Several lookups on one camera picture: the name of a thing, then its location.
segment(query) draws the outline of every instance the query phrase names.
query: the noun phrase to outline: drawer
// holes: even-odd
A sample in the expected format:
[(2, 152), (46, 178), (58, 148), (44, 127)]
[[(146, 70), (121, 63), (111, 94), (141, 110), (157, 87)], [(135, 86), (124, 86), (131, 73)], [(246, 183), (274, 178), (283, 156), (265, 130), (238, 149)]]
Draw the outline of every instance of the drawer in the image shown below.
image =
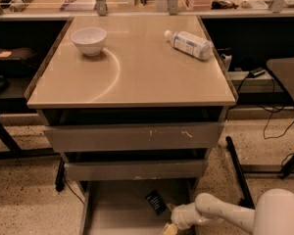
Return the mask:
[(213, 148), (221, 122), (61, 125), (45, 127), (55, 152)]
[[(185, 179), (88, 182), (80, 235), (162, 234), (171, 212), (156, 214), (146, 197), (156, 191), (165, 204), (188, 204), (192, 199)], [(179, 231), (194, 235), (195, 229)]]
[(68, 163), (65, 169), (74, 181), (143, 180), (198, 178), (204, 175), (207, 160)]

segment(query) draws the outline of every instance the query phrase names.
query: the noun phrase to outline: cabinet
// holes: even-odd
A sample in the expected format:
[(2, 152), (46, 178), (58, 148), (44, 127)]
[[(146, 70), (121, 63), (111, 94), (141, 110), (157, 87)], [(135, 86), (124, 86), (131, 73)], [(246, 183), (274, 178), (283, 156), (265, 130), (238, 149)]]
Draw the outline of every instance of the cabinet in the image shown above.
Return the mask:
[[(108, 32), (99, 56), (82, 56), (70, 41), (87, 26)], [(195, 16), (76, 16), (28, 92), (85, 195), (81, 234), (160, 233), (170, 212), (156, 215), (145, 197), (190, 200), (236, 102), (218, 57), (173, 49), (166, 29), (207, 37)]]

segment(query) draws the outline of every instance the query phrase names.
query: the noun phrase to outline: bottle label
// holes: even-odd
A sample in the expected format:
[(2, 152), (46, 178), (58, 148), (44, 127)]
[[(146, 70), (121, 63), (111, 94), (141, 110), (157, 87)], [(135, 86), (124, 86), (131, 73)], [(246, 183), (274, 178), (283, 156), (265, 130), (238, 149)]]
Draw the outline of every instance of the bottle label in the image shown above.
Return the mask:
[(207, 59), (210, 55), (210, 53), (207, 54), (206, 39), (185, 31), (173, 37), (173, 47), (202, 60)]

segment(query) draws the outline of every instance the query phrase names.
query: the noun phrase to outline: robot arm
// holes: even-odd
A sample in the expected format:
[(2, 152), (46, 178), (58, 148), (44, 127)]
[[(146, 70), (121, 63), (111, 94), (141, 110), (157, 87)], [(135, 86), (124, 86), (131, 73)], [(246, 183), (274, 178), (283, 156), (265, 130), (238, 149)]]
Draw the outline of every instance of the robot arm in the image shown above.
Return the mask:
[(255, 210), (223, 202), (211, 194), (198, 195), (194, 203), (175, 207), (171, 225), (163, 234), (174, 235), (192, 225), (215, 225), (225, 219), (253, 235), (294, 235), (294, 194), (271, 189), (258, 200)]
[(252, 234), (254, 216), (254, 210), (238, 207), (211, 194), (202, 193), (196, 197), (194, 203), (174, 208), (171, 220), (179, 230), (185, 230), (192, 225), (220, 224), (225, 219)]

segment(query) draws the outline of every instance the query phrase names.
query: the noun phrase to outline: countertop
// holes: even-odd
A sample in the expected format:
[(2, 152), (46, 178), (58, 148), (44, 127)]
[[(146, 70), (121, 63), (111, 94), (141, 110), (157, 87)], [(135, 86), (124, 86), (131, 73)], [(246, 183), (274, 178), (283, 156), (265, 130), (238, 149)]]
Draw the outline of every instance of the countertop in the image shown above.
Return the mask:
[[(83, 27), (108, 32), (96, 57), (71, 35)], [(171, 47), (167, 30), (205, 37), (195, 16), (76, 16), (28, 100), (34, 109), (231, 106), (235, 98), (214, 54), (200, 61)]]

